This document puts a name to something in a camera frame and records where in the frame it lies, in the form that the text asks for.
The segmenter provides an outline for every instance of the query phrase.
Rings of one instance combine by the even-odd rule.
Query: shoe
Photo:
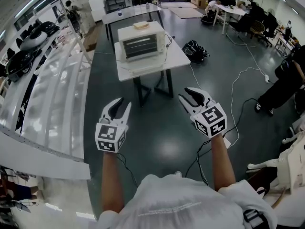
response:
[[[178,177],[182,177],[182,173],[180,171],[176,171],[174,175]]]
[[[43,191],[44,190],[44,180],[42,177],[37,177],[37,187],[40,191]]]
[[[270,116],[273,116],[273,109],[267,110],[267,112]]]
[[[257,102],[254,109],[255,109],[255,112],[257,112],[257,113],[260,112],[261,111],[261,105]]]
[[[44,196],[43,196],[43,193],[42,193],[40,190],[37,191],[36,197],[37,197],[37,199],[38,199],[40,202],[44,202]]]

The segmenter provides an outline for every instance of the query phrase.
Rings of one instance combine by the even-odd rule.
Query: shelf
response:
[[[78,158],[84,158],[84,116],[90,71],[91,69],[89,68],[80,72],[74,95],[75,99],[71,120],[71,147],[72,156]]]
[[[46,145],[46,133],[50,122],[50,114],[59,83],[67,76],[62,74],[64,68],[81,61],[82,53],[69,57],[76,45],[72,43],[53,50],[42,66],[31,93],[25,112],[21,135],[35,143]]]
[[[80,53],[77,60],[62,72],[46,131],[48,147],[68,155],[71,155],[71,119],[82,59],[83,53]]]
[[[17,82],[12,82],[9,86],[7,94],[4,98],[4,102],[2,108],[0,109],[0,124],[4,125],[5,127],[14,130],[16,127],[17,119],[19,110],[22,104],[23,97],[27,90],[27,87],[31,81],[31,78],[41,61],[42,57],[44,56],[47,49],[50,47],[51,43],[56,39],[56,37],[60,34],[61,29],[67,25],[67,21],[63,21],[59,24],[60,30],[54,33],[42,47],[41,54],[36,57],[33,62],[33,66],[30,72],[24,76],[22,76]]]
[[[60,1],[55,1],[54,3],[51,3],[49,5],[47,5],[46,7],[44,7],[42,10],[40,10],[36,15],[34,15],[33,17],[31,17],[29,19],[29,22],[27,22],[19,31],[17,31],[16,35],[9,41],[6,42],[6,45],[4,46],[4,48],[2,48],[2,50],[0,51],[0,59],[3,58],[3,56],[6,54],[7,49],[9,49],[9,47],[16,41],[16,39],[18,37],[20,37],[20,35],[26,30],[28,29],[28,27],[30,25],[32,25],[35,20],[37,20],[41,15],[43,15],[46,11],[50,10],[51,8],[60,5]]]

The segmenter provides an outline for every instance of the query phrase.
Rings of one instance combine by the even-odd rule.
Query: concrete floor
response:
[[[206,27],[199,19],[180,19],[168,9],[161,11],[165,29],[175,36],[175,41],[183,47],[189,40],[196,40],[204,46],[211,57],[202,65],[193,64],[194,73],[202,89],[206,90],[219,102],[228,116],[228,126],[233,126],[230,115],[232,83],[240,71],[247,67],[256,67],[250,53],[244,46],[233,45],[221,34],[221,25]],[[114,41],[117,42],[117,29],[130,26],[135,22],[147,20],[147,16],[130,18],[112,25]],[[238,41],[237,34],[229,29],[229,34]],[[245,38],[260,67],[269,75],[272,82],[276,81],[274,69],[282,58],[270,48],[257,43],[256,39]],[[113,53],[110,41],[106,38],[105,28],[98,40],[96,52]],[[152,87],[159,74],[154,73],[142,77],[142,83]],[[127,158],[127,166],[133,171],[138,183],[147,175],[155,174],[163,177],[177,170],[185,172],[194,161],[196,151],[207,138],[191,125],[189,116],[180,105],[177,94],[184,93],[185,87],[196,87],[192,70],[189,66],[172,70],[174,99],[151,93],[144,108],[138,104],[138,95],[133,81],[118,80],[114,55],[95,54],[88,85],[85,123],[84,123],[84,154],[85,162],[90,164],[92,179],[88,182],[93,212],[98,217],[101,213],[100,193],[102,174],[102,151],[98,151],[94,141],[95,125],[103,107],[111,100],[124,97],[132,101],[126,141],[121,152]],[[266,84],[259,71],[249,70],[242,73],[234,85],[233,114],[237,120],[242,103],[251,97],[258,98],[271,83]],[[238,142],[229,149],[236,179],[246,178],[247,164],[260,163],[275,158],[279,154],[281,140],[286,135],[289,125],[297,119],[293,101],[290,100],[279,109],[273,117],[265,113],[254,112],[254,101],[246,103],[241,122],[238,126],[240,137]],[[231,131],[226,138],[233,143],[237,132]],[[202,149],[202,153],[210,148],[210,144]],[[201,158],[201,165],[206,178],[213,187],[211,153]],[[136,187],[132,183],[130,173],[120,163],[120,173],[124,187],[126,203],[133,197]],[[198,166],[194,165],[189,178],[201,180]]]

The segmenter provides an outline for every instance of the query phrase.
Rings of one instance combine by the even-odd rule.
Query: person's arm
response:
[[[300,76],[302,77],[303,83],[305,83],[305,75],[304,75],[304,73],[302,71],[301,66],[296,61],[294,61],[294,60],[292,60],[292,62],[295,64],[297,71],[299,72]]]
[[[119,213],[124,207],[123,187],[115,153],[104,152],[102,170],[102,209]]]
[[[236,180],[223,136],[218,134],[212,137],[211,141],[214,187],[215,191],[218,191],[236,183]]]
[[[206,14],[206,15],[208,15],[208,12],[209,12],[210,7],[211,7],[211,6],[208,5],[208,6],[205,8],[205,14]]]

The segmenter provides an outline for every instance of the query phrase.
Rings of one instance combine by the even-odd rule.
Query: white toaster oven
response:
[[[122,61],[131,61],[162,53],[165,48],[165,32],[156,22],[150,22],[144,29],[134,26],[118,29],[122,49]]]

